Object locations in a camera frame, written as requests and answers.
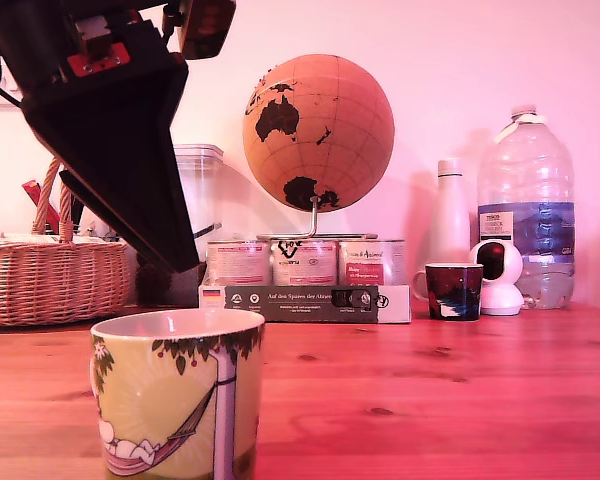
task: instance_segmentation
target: dark mug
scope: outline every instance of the dark mug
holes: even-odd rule
[[[418,294],[418,300],[429,301],[431,318],[452,321],[473,321],[480,317],[482,265],[475,263],[428,263],[413,277],[427,277],[428,298]]]

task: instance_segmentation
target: tin can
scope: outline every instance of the tin can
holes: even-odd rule
[[[209,242],[209,281],[211,285],[271,285],[270,256],[267,242]]]
[[[341,285],[406,285],[404,240],[340,241]]]
[[[274,285],[335,285],[338,244],[333,240],[274,240]]]

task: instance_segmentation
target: globe stand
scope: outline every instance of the globe stand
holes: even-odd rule
[[[307,233],[278,233],[258,235],[258,240],[306,240],[309,238],[325,239],[375,239],[377,233],[316,233],[318,231],[318,197],[311,197],[311,229]]]

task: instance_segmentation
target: small cup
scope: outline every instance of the small cup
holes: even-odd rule
[[[428,263],[413,277],[427,277],[429,298],[414,289],[418,300],[429,301],[429,315],[438,320],[474,321],[480,317],[482,265],[475,263]]]
[[[171,310],[91,329],[107,478],[252,479],[264,317]]]

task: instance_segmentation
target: globe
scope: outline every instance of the globe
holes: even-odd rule
[[[244,115],[256,180],[280,202],[337,210],[382,178],[393,150],[391,106],[363,68],[334,55],[304,55],[270,70]]]

